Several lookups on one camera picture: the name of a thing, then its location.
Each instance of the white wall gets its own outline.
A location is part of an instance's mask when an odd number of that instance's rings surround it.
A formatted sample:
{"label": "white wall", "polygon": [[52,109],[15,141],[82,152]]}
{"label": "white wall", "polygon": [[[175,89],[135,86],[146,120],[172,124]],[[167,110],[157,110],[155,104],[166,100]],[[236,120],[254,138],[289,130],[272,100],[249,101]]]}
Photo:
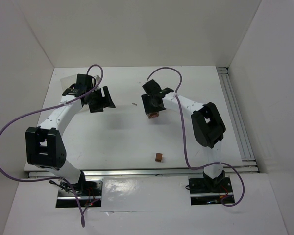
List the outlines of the white wall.
{"label": "white wall", "polygon": [[[53,66],[10,0],[0,0],[0,129],[12,118],[41,108]],[[26,161],[25,131],[38,115],[12,125],[0,140],[0,164],[20,177]],[[0,174],[0,234],[18,183]]]}
{"label": "white wall", "polygon": [[254,154],[294,235],[294,0],[263,0],[230,79]]}
{"label": "white wall", "polygon": [[55,67],[228,67],[260,0],[14,0]]}

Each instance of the white floor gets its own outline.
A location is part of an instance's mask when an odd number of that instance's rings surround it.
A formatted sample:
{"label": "white floor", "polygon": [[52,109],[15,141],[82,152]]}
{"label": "white floor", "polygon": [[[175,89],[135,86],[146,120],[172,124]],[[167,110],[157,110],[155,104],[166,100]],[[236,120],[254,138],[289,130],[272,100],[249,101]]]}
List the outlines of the white floor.
{"label": "white floor", "polygon": [[[181,121],[178,113],[162,111],[159,117],[148,119],[141,95],[142,85],[157,67],[104,68],[102,86],[107,85],[116,109],[106,108],[103,113],[91,114],[87,109],[78,113],[66,129],[63,142],[67,159],[79,169],[143,169],[186,167]],[[183,75],[179,94],[201,103],[216,104],[225,123],[222,141],[222,160],[242,165],[230,115],[222,93],[215,67],[175,67]],[[56,68],[54,70],[44,107],[56,105],[62,95],[60,79],[86,73],[87,68]],[[92,69],[90,74],[99,74]],[[157,72],[155,79],[162,88],[175,89],[179,76],[171,70]],[[44,112],[39,123],[51,112]],[[190,120],[186,120],[187,147],[190,163],[207,163],[202,147],[194,138]],[[163,153],[163,162],[155,161],[155,154]],[[39,170],[26,164],[25,170]]]}
{"label": "white floor", "polygon": [[[4,235],[287,235],[268,176],[242,177],[245,197],[233,208],[191,206],[185,176],[104,179],[102,208],[87,210],[85,228],[78,208],[55,208],[56,186],[20,183]],[[238,200],[241,182],[231,182]]]}

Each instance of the small block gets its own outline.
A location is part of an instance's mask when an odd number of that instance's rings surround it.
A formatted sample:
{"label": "small block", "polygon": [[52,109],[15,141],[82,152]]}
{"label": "small block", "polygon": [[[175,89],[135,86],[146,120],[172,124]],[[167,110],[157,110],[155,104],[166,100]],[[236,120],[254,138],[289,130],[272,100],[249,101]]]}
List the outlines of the small block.
{"label": "small block", "polygon": [[150,113],[150,114],[147,114],[148,118],[151,119],[151,118],[156,118],[159,116],[159,112],[157,113]]}
{"label": "small block", "polygon": [[162,161],[162,153],[156,153],[156,162]]}

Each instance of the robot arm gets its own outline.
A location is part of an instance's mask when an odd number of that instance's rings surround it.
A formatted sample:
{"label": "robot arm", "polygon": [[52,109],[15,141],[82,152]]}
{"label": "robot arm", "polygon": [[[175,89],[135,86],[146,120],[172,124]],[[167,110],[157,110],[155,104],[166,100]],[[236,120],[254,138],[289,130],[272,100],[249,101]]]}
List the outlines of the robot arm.
{"label": "robot arm", "polygon": [[[146,94],[142,95],[145,113],[149,118],[159,115],[159,112],[170,109],[179,112],[179,105],[172,89],[161,89],[154,80],[143,85]],[[178,95],[183,116],[189,119],[193,125],[194,136],[197,142],[203,146],[204,155],[208,163],[220,162],[221,140],[225,132],[225,125],[215,104],[198,103]],[[204,177],[211,187],[217,185],[224,178],[224,170],[221,164],[215,164],[204,169]]]}
{"label": "robot arm", "polygon": [[67,88],[63,94],[60,104],[64,106],[55,109],[51,115],[37,127],[29,127],[25,133],[27,162],[39,168],[53,173],[56,176],[66,178],[76,190],[83,191],[85,187],[84,173],[76,169],[66,159],[66,150],[62,142],[62,136],[72,118],[82,107],[87,104],[91,113],[103,112],[103,108],[115,108],[107,86],[97,88],[87,97],[66,104],[94,87],[99,77],[93,81],[93,77],[78,74],[75,84]]}

